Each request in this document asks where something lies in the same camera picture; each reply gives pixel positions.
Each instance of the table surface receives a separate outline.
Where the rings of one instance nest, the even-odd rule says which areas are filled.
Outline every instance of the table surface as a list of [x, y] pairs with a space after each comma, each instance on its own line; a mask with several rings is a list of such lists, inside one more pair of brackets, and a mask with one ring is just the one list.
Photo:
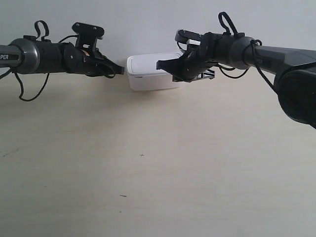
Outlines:
[[[25, 97], [43, 75], [23, 76]], [[251, 70], [133, 92], [51, 76], [34, 102], [0, 81], [0, 236], [316, 235], [316, 132]]]

